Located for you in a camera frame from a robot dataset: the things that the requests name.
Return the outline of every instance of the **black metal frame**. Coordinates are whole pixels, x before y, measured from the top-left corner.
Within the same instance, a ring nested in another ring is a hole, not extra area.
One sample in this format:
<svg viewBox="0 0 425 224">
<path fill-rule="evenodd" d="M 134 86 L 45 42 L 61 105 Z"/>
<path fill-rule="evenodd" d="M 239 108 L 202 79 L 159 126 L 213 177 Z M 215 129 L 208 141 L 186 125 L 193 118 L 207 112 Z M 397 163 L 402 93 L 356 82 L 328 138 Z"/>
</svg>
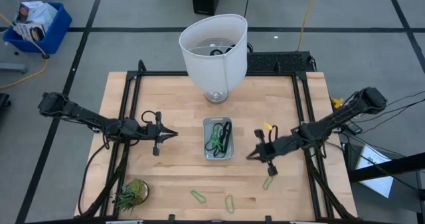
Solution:
<svg viewBox="0 0 425 224">
<path fill-rule="evenodd" d="M 124 86 L 124 93 L 122 97 L 122 103 L 120 106 L 120 113 L 119 118 L 123 118 L 125 115 L 126 106 L 128 103 L 128 95 L 129 95 L 129 88 L 132 80 L 135 79 L 135 87 L 133 91 L 133 100 L 131 102 L 131 108 L 130 108 L 130 118 L 134 118 L 135 110 L 137 106 L 137 99 L 140 89 L 140 83 L 142 76 L 187 76 L 187 72 L 185 71 L 146 71 L 145 68 L 140 71 L 128 71 L 126 76 L 126 83 Z M 246 74 L 247 76 L 288 76 L 292 79 L 292 84 L 294 88 L 294 96 L 296 101 L 296 107 L 297 107 L 297 114 L 299 123 L 301 124 L 304 122 L 304 116 L 303 116 L 303 110 L 301 105 L 301 98 L 299 95 L 299 87 L 298 87 L 298 79 L 301 80 L 303 84 L 303 91 L 305 94 L 305 101 L 307 104 L 307 112 L 310 121 L 314 121 L 314 113 L 313 113 L 313 106 L 311 103 L 311 97 L 309 93 L 308 83 L 307 83 L 307 76 L 305 72 L 280 72 L 280 69 L 277 70 L 277 72 L 248 72 Z M 112 178 L 112 174 L 115 170 L 117 157 L 118 157 L 118 148 L 119 143 L 114 143 L 112 147 L 112 153 L 111 153 L 111 159 L 110 164 L 108 168 L 108 176 L 107 176 L 107 182 Z M 318 164 L 318 170 L 320 172 L 321 177 L 323 180 L 327 183 L 326 174 L 325 174 L 325 167 L 323 165 L 323 157 L 321 155 L 321 150 L 316 150 L 318 154 L 317 157 L 317 164 Z M 124 144 L 124 151 L 122 158 L 124 158 L 126 161 L 128 160 L 128 154 L 129 154 L 129 143 Z M 311 161 L 311 154 L 309 150 L 304 151 L 305 159 Z M 348 219 L 335 219 L 333 217 L 333 208 L 332 205 L 329 202 L 329 199 L 324 195 L 325 197 L 325 204 L 326 204 L 326 210 L 327 210 L 327 217 L 322 217 L 320 213 L 320 205 L 319 205 L 319 198 L 317 196 L 317 188 L 316 188 L 316 182 L 312 175 L 309 173 L 309 185 L 310 185 L 310 192 L 311 192 L 311 200 L 313 203 L 313 211 L 315 215 L 315 221 L 316 222 L 326 222 L 326 223 L 370 223 L 370 224 L 378 224 L 379 222 L 371 222 L 371 221 L 363 221 L 363 220 L 348 220 Z M 118 194 L 121 189 L 119 188 L 124 183 L 124 177 L 125 177 L 125 170 L 123 174 L 118 179 L 118 186 L 116 193 Z M 100 216 L 99 217 L 80 217 L 76 219 L 66 219 L 66 220 L 56 220 L 56 221 L 47 221 L 47 222 L 41 222 L 41 223 L 105 223 L 107 221 L 118 221 L 118 210 L 114 208 L 114 212 L 112 216 L 106 216 L 106 211 L 108 209 L 108 200 L 109 196 L 107 196 L 100 208 Z M 157 223 L 215 223 L 215 221 L 176 221 L 174 214 L 169 215 L 169 220 L 143 220 L 144 224 L 157 224 Z M 219 223 L 227 223 L 227 224 L 243 224 L 243 223 L 250 223 L 250 224 L 277 224 L 277 223 L 290 223 L 289 221 L 273 221 L 271 216 L 265 216 L 265 221 L 219 221 Z"/>
</svg>

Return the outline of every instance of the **lamp base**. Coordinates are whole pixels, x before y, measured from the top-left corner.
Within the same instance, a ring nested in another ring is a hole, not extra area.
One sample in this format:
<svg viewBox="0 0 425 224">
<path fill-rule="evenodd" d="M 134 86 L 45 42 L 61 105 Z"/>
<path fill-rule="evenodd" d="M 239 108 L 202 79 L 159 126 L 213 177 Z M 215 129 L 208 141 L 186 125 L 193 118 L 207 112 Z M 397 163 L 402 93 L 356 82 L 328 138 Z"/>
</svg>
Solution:
<svg viewBox="0 0 425 224">
<path fill-rule="evenodd" d="M 211 104 L 221 104 L 226 101 L 228 92 L 205 92 L 205 98 Z"/>
</svg>

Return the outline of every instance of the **blue bin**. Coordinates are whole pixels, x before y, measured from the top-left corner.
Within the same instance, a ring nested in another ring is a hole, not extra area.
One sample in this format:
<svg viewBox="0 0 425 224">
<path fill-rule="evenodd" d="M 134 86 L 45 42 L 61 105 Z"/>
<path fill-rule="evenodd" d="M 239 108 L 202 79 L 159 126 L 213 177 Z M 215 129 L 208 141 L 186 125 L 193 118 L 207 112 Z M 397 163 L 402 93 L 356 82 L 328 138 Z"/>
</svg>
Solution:
<svg viewBox="0 0 425 224">
<path fill-rule="evenodd" d="M 48 2 L 51 6 L 58 10 L 56 17 L 53 19 L 52 24 L 47 30 L 46 35 L 42 41 L 35 41 L 36 44 L 43 49 L 46 54 L 54 54 L 59 48 L 62 40 L 65 37 L 72 18 L 66 12 L 62 3 Z M 36 46 L 29 41 L 24 41 L 22 36 L 18 35 L 12 27 L 9 27 L 3 35 L 3 40 L 15 45 L 20 51 L 30 53 L 41 53 Z"/>
</svg>

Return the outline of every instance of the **lamp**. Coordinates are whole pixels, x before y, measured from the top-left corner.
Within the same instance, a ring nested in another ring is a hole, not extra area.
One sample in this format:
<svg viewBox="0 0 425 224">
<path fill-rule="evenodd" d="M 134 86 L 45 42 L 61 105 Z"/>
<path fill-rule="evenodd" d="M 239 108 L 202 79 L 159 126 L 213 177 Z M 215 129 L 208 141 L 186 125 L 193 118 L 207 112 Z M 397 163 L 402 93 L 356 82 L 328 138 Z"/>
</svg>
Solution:
<svg viewBox="0 0 425 224">
<path fill-rule="evenodd" d="M 191 80 L 213 104 L 224 102 L 246 74 L 248 23 L 240 15 L 217 15 L 196 22 L 179 44 Z"/>
</svg>

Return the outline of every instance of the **succulent plant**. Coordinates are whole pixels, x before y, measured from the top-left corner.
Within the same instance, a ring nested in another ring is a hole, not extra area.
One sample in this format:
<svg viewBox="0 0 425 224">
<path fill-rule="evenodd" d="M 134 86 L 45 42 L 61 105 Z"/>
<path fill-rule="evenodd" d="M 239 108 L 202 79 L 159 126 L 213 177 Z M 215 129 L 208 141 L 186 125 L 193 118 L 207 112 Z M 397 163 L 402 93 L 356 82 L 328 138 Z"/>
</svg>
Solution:
<svg viewBox="0 0 425 224">
<path fill-rule="evenodd" d="M 135 178 L 129 184 L 122 185 L 122 192 L 118 194 L 116 208 L 120 211 L 133 211 L 136 205 L 142 204 L 147 198 L 148 188 L 145 182 Z"/>
</svg>

